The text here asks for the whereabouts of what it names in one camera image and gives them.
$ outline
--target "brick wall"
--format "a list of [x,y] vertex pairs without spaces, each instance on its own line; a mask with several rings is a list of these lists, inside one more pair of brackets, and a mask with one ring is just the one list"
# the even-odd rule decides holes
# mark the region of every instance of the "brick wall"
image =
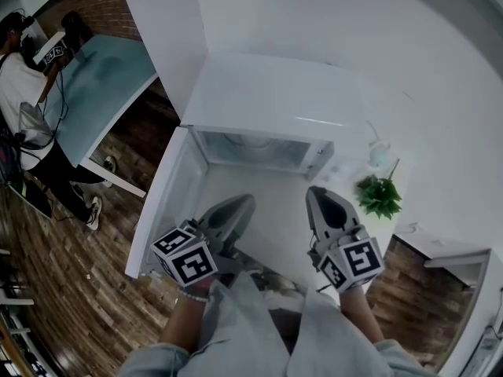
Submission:
[[141,40],[126,0],[50,0],[35,18],[50,38],[69,11],[76,11],[94,34]]

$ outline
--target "white sneaker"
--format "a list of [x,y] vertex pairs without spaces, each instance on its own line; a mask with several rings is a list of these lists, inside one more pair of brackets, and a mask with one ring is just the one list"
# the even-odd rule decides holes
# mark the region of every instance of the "white sneaker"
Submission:
[[[106,170],[108,170],[108,171],[110,171],[110,172],[112,172],[112,173],[115,174],[115,172],[117,170],[117,161],[116,161],[116,159],[113,156],[107,156],[107,158],[103,162],[103,167]],[[108,180],[103,181],[102,184],[107,189],[110,189],[113,186],[112,182],[108,181]]]
[[98,219],[100,217],[101,208],[103,207],[103,202],[100,197],[93,198],[93,205],[91,205],[91,215],[86,225],[91,230],[97,230]]

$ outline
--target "table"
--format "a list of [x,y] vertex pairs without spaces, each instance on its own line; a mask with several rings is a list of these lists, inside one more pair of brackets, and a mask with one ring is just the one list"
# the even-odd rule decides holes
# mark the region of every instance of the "table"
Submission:
[[[95,35],[61,72],[68,113],[57,131],[57,142],[74,167],[82,165],[137,196],[145,192],[90,159],[119,117],[157,78],[142,42]],[[63,100],[61,78],[46,103],[46,121],[57,125]]]

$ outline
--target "green plant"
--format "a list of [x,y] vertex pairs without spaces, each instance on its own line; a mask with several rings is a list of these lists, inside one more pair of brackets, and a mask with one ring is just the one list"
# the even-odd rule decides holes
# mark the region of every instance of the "green plant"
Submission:
[[391,180],[397,165],[398,162],[387,178],[377,178],[372,175],[356,184],[359,189],[358,201],[360,207],[364,207],[367,214],[375,212],[379,218],[384,215],[386,218],[391,219],[393,214],[397,214],[402,209],[397,204],[397,201],[401,201],[402,197],[396,191],[396,187]]

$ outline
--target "man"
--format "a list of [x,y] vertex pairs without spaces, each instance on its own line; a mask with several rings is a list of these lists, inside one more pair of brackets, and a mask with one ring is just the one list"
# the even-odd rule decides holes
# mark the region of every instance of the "man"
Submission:
[[134,351],[119,377],[433,376],[384,340],[361,287],[340,295],[340,311],[311,289],[296,309],[270,311],[247,273],[230,289],[205,280],[180,292],[159,343]]
[[[70,181],[81,183],[100,183],[112,185],[96,174],[78,166],[74,168],[64,155],[59,144],[53,138],[53,132],[44,121],[39,103],[42,103],[56,82],[58,72],[68,63],[68,57],[57,58],[48,68],[46,75],[30,69],[18,53],[21,44],[22,17],[19,13],[10,13],[0,21],[0,60],[8,55],[0,68],[0,110],[11,133],[42,136],[40,145],[30,146],[33,149],[21,148],[20,164],[48,187],[54,196],[76,218],[97,230],[98,218],[101,212],[101,199],[93,198],[91,207],[87,207],[83,198],[73,189]],[[30,120],[28,132],[25,133],[24,123]],[[105,167],[115,171],[115,160],[107,158]]]

